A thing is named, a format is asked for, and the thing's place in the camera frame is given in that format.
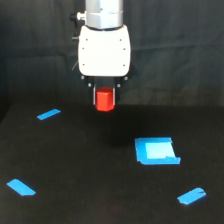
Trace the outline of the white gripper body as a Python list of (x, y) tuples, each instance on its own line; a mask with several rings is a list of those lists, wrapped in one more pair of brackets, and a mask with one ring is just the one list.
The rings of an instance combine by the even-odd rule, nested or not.
[(78, 67), (88, 87), (94, 87), (95, 78), (125, 77), (130, 64), (131, 43), (126, 25), (115, 30), (81, 28)]

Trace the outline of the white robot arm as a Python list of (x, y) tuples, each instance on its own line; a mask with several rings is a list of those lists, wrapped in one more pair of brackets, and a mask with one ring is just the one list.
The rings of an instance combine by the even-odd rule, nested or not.
[(131, 42), (123, 23), (123, 0), (85, 0), (85, 11), (72, 13), (69, 19), (80, 33), (77, 62), (81, 79), (90, 88), (92, 103), (98, 111), (109, 112), (118, 100), (122, 82), (128, 79)]

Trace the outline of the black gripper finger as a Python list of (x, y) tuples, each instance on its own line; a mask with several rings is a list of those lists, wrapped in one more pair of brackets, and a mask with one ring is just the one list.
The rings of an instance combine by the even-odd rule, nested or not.
[(117, 92), (118, 90), (117, 90), (117, 86), (115, 85), (115, 86), (113, 86), (113, 105), (115, 106), (116, 105), (116, 103), (117, 103), (117, 101), (118, 101), (118, 96), (119, 96), (119, 93)]
[(93, 105), (96, 105), (96, 86), (92, 88), (92, 98), (93, 98)]

